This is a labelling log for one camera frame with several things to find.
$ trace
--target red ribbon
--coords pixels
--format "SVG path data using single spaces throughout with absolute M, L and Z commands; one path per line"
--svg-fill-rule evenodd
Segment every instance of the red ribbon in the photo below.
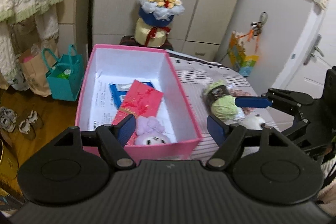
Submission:
M 145 42 L 145 45 L 144 45 L 145 47 L 148 46 L 148 42 L 149 42 L 150 39 L 153 39 L 153 38 L 156 37 L 156 32 L 158 31 L 158 29 L 164 30 L 166 32 L 166 34 L 169 34 L 169 32 L 170 32 L 169 27 L 153 27 L 147 35 L 147 39 L 146 39 L 146 42 Z

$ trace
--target ribbed black surface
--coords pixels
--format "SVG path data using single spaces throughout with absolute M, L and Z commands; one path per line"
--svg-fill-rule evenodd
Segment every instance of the ribbed black surface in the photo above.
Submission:
M 83 203 L 47 208 L 28 203 L 14 224 L 317 224 L 330 217 L 314 203 L 274 207 L 238 192 L 224 173 L 198 161 L 144 160 L 118 172 L 105 190 Z

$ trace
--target teal tote bag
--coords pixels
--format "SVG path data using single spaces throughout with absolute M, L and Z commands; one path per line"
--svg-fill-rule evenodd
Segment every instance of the teal tote bag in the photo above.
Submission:
M 52 68 L 49 67 L 46 61 L 45 52 L 49 52 L 56 60 Z M 77 54 L 75 46 L 70 45 L 68 55 L 63 54 L 60 59 L 50 49 L 45 48 L 42 51 L 42 58 L 48 68 L 45 76 L 49 83 L 52 98 L 76 101 L 83 82 L 84 65 L 83 57 Z

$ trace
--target green yarn ball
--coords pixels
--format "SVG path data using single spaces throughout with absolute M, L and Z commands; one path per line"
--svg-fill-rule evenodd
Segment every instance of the green yarn ball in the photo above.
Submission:
M 205 90 L 205 94 L 207 95 L 212 89 L 220 85 L 226 85 L 226 82 L 220 80 L 209 85 Z M 217 99 L 210 107 L 211 112 L 221 121 L 233 120 L 239 111 L 238 107 L 235 105 L 235 99 L 236 98 L 231 95 L 226 95 Z

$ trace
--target cream round gift box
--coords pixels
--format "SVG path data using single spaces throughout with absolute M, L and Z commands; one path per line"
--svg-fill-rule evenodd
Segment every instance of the cream round gift box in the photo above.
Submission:
M 146 44 L 147 36 L 153 26 L 146 24 L 142 18 L 139 18 L 136 23 L 134 39 L 141 45 Z M 150 38 L 148 41 L 148 47 L 161 47 L 164 42 L 166 41 L 167 33 L 161 29 L 160 27 L 157 28 L 155 38 Z

